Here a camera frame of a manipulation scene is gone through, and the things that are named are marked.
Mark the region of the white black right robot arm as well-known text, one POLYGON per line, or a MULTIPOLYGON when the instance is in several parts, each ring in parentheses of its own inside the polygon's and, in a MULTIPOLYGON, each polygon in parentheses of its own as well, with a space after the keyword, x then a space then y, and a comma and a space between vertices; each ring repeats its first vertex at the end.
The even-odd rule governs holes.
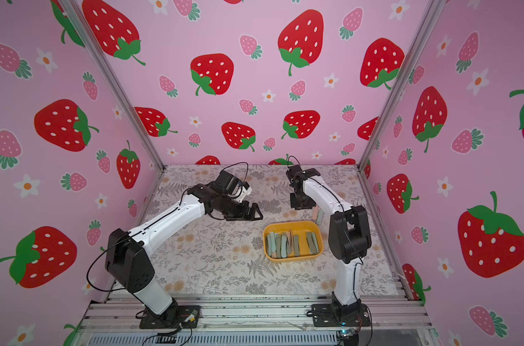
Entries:
POLYGON ((340 198, 314 168, 304 170, 294 165, 286 176, 293 188, 290 196, 293 209, 319 207, 330 216, 328 246, 338 260, 333 301, 341 308, 360 305, 359 275, 363 258, 372 246, 367 210, 340 198))

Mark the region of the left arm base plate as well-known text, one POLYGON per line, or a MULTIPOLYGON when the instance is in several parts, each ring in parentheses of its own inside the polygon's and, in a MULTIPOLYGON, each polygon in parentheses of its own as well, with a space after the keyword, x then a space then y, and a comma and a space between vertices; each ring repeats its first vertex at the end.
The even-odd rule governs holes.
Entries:
POLYGON ((179 327, 196 329, 200 312, 200 306, 172 304, 162 314, 157 315, 146 307, 139 328, 141 330, 177 329, 179 327))

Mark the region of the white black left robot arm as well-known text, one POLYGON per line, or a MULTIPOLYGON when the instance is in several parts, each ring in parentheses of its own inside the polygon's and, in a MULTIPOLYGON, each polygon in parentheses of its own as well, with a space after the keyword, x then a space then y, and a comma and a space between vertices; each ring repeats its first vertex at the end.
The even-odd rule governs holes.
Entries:
POLYGON ((151 257, 178 231, 213 211, 221 213, 225 221, 260 221, 263 215, 258 204, 246 200, 252 191, 247 183, 230 195, 215 183, 189 188, 178 203, 154 219, 127 232, 113 231, 106 250, 106 270, 150 313, 157 317, 174 314, 177 303, 155 278, 151 257))

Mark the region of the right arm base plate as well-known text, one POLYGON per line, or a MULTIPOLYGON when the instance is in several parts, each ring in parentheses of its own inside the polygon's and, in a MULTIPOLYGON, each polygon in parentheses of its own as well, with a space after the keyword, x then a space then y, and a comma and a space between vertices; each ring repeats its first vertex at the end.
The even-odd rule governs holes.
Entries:
POLYGON ((342 306, 339 303, 313 304, 306 316, 315 327, 371 327, 370 310, 362 303, 342 306))

